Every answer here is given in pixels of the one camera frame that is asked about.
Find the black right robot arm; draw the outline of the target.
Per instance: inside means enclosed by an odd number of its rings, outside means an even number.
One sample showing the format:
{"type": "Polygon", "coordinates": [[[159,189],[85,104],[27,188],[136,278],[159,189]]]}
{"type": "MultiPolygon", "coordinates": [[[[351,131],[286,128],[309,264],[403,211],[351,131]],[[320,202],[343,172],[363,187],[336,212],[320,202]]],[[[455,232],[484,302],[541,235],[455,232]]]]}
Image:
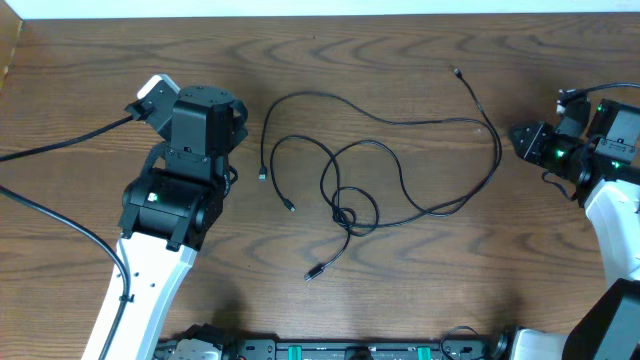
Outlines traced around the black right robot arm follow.
{"type": "Polygon", "coordinates": [[[560,122],[513,127],[516,155],[575,187],[597,236],[607,289],[567,335],[521,328],[511,359],[635,359],[639,356],[639,110],[582,96],[558,106],[560,122]]]}

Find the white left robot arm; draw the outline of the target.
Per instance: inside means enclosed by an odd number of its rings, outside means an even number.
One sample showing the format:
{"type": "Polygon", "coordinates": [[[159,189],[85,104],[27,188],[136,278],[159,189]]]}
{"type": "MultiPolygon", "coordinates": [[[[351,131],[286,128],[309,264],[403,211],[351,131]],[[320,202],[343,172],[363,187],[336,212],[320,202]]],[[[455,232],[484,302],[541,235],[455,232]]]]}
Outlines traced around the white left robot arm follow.
{"type": "Polygon", "coordinates": [[[237,179],[229,155],[246,137],[248,112],[218,87],[147,85],[126,107],[162,142],[123,193],[118,257],[83,356],[149,359],[181,282],[237,179]]]}

